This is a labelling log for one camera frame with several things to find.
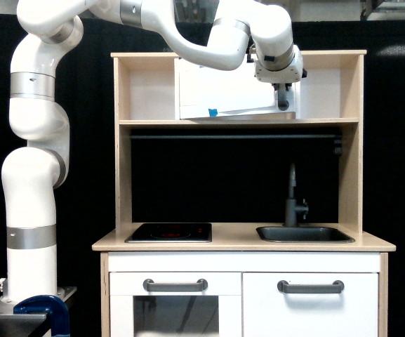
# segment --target toy kitchen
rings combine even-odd
[[[104,337],[387,336],[396,247],[362,220],[365,55],[303,51],[285,111],[239,112],[221,98],[277,100],[272,86],[112,54],[116,227],[93,245]]]

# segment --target silver joint ring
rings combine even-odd
[[[40,249],[55,244],[55,224],[43,227],[7,227],[7,248]]]
[[[143,0],[121,0],[119,16],[125,25],[142,28],[141,5]]]
[[[213,23],[213,27],[217,25],[223,25],[223,26],[230,26],[230,27],[235,27],[238,28],[239,30],[242,30],[245,32],[248,36],[251,35],[251,28],[246,25],[244,22],[235,20],[235,19],[229,19],[229,18],[219,18],[216,19],[215,22]]]
[[[35,72],[11,74],[11,98],[39,98],[54,101],[55,79]]]
[[[71,36],[71,33],[73,33],[73,29],[74,19],[71,19],[70,21],[67,21],[62,25],[57,34],[51,37],[42,37],[41,40],[45,44],[60,44]]]
[[[261,65],[271,72],[285,69],[294,59],[294,44],[291,44],[291,47],[280,56],[259,55],[258,59]]]
[[[50,149],[41,149],[41,150],[51,153],[59,162],[60,173],[59,173],[59,178],[57,179],[57,181],[55,182],[55,184],[53,186],[53,189],[55,190],[57,187],[60,187],[63,184],[63,182],[65,181],[65,176],[66,176],[66,172],[67,172],[67,166],[65,165],[65,160],[63,160],[62,156],[60,156],[54,150],[50,150]]]

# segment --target black faucet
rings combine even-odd
[[[291,163],[289,170],[288,198],[285,206],[285,222],[284,227],[299,227],[297,215],[302,214],[305,219],[308,214],[308,204],[303,199],[303,205],[298,205],[297,199],[294,197],[294,187],[296,186],[296,165]]]

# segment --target oven door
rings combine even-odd
[[[240,272],[110,273],[111,337],[241,337]]]

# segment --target wooden countertop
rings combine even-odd
[[[395,251],[396,246],[369,233],[357,234],[339,224],[312,224],[338,228],[353,237],[349,244],[279,243],[263,241],[257,227],[281,225],[276,223],[212,223],[212,242],[209,243],[125,243],[142,223],[124,224],[127,230],[111,231],[92,248],[94,251]]]

